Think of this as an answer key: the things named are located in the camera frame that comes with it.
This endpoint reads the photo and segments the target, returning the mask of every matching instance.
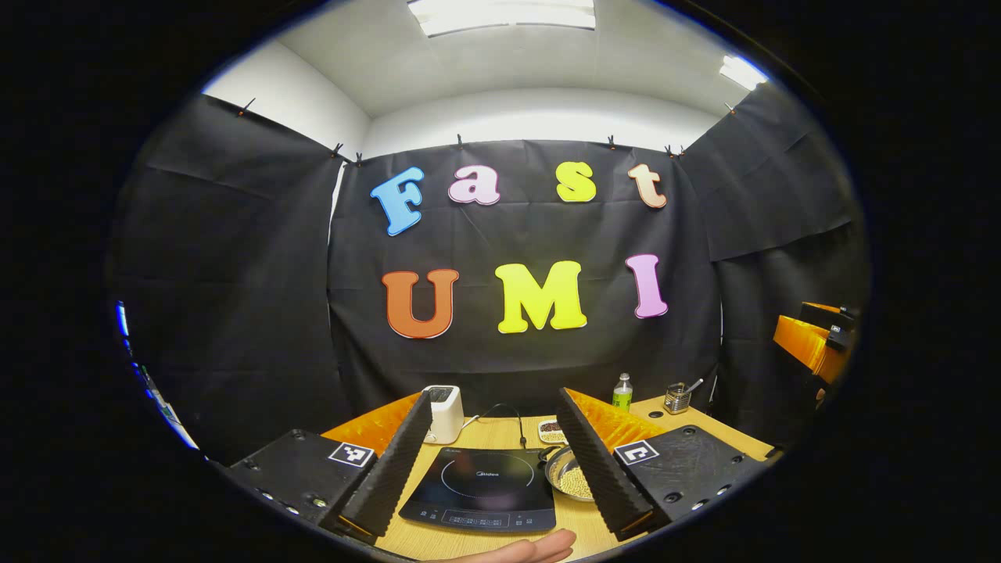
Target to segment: wooden table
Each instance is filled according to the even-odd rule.
[[[672,416],[665,414],[660,418],[652,419],[648,414],[654,411],[664,412],[663,397],[634,403],[630,409],[630,412],[634,415],[667,430],[674,430],[689,424],[696,425],[759,461],[764,461],[765,455],[772,449],[768,444],[742,434],[695,409],[689,409],[688,412],[681,415]],[[539,423],[555,418],[555,415],[549,417],[523,417],[525,437],[528,440],[526,446],[528,448],[545,448],[550,446],[539,439]],[[550,533],[474,533],[464,530],[439,528],[400,518],[397,514],[400,507],[410,498],[420,479],[423,478],[430,467],[431,462],[434,461],[434,457],[437,456],[438,450],[442,447],[444,446],[431,444],[421,446],[417,460],[410,470],[406,486],[403,487],[403,494],[400,495],[399,503],[396,505],[396,511],[389,521],[389,529],[384,537],[379,538],[375,542],[376,547],[417,560],[446,559],[489,551],[522,538],[537,540]],[[521,448],[519,444],[518,419],[479,419],[465,427],[461,434],[459,434],[458,440],[452,444],[448,444],[447,447],[487,450],[514,450]],[[573,546],[574,554],[566,561],[588,557],[626,543],[617,541],[615,536],[609,532],[609,529],[605,526],[605,521],[602,520],[602,515],[598,512],[598,507],[594,503],[575,501],[558,491],[553,492],[553,497],[556,502],[557,527],[552,532],[560,528],[567,528],[577,533],[577,542]],[[631,538],[627,542],[634,541],[644,535],[646,533]]]

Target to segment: pink letter i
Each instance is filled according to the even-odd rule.
[[[661,289],[657,285],[654,266],[660,261],[654,254],[637,254],[626,258],[626,265],[636,277],[636,293],[640,306],[636,308],[639,319],[660,317],[668,312],[668,304],[661,299]]]

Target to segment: ceiling light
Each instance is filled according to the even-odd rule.
[[[749,90],[755,89],[762,82],[768,82],[768,78],[760,70],[740,57],[723,57],[723,67],[720,68],[720,74]]]
[[[428,37],[494,25],[559,25],[595,29],[594,0],[412,0]]]

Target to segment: ceiling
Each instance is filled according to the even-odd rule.
[[[721,76],[707,31],[648,0],[595,0],[596,30],[519,25],[427,38],[405,0],[352,0],[278,41],[370,117],[443,97],[511,88],[592,88],[713,115],[748,93]]]

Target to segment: bottle label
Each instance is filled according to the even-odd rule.
[[[623,411],[629,411],[630,404],[633,403],[633,392],[629,393],[613,393],[612,394],[612,406],[617,409],[622,409]]]

